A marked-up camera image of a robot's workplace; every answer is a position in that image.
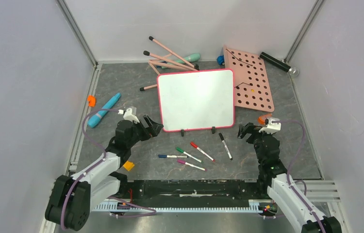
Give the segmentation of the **pink framed whiteboard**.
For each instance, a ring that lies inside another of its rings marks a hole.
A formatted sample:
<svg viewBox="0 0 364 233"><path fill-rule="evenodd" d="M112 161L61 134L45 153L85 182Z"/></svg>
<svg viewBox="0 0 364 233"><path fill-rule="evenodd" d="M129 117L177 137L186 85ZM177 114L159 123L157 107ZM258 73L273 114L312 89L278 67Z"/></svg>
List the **pink framed whiteboard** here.
<svg viewBox="0 0 364 233"><path fill-rule="evenodd" d="M234 87L232 69L159 75L157 90L163 130L170 133L232 127Z"/></svg>

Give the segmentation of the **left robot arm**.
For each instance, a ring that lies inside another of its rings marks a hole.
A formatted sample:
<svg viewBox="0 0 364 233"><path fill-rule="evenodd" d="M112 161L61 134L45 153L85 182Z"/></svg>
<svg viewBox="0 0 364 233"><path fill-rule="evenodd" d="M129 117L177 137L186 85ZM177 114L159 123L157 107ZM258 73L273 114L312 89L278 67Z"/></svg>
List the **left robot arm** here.
<svg viewBox="0 0 364 233"><path fill-rule="evenodd" d="M127 175L118 173L131 155L132 147L157 137L163 125L145 115L147 123L125 118L118 122L115 135L102 147L101 156L89 166L71 176L59 176L52 188L45 210L45 220L59 224L63 229L79 231L89 218L91 210L110 196L127 195Z"/></svg>

